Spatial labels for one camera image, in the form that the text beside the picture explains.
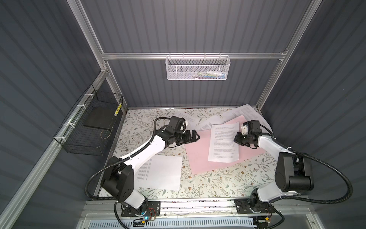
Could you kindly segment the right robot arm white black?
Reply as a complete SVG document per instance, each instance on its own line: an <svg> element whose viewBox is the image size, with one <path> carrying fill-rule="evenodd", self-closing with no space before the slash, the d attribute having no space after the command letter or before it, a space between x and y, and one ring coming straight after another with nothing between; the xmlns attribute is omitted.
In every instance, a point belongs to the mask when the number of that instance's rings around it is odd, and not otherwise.
<svg viewBox="0 0 366 229"><path fill-rule="evenodd" d="M277 158L274 181L252 191L249 201L251 205L274 202L314 188L310 160L290 152L289 148L277 143L274 137L237 132L234 142L251 149L262 148Z"/></svg>

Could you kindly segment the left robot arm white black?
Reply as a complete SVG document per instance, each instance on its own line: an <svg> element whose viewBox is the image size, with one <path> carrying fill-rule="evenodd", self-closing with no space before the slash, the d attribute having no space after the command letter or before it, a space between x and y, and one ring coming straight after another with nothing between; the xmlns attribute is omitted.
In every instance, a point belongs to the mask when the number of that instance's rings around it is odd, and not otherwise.
<svg viewBox="0 0 366 229"><path fill-rule="evenodd" d="M140 146L124 158L112 157L108 162L109 168L104 171L101 187L113 199L131 206L141 215L147 209L148 199L136 190L134 174L154 155L170 145L181 146L197 142L199 139L200 135L196 130L171 132L159 129L155 132L153 140L148 141L146 145Z"/></svg>

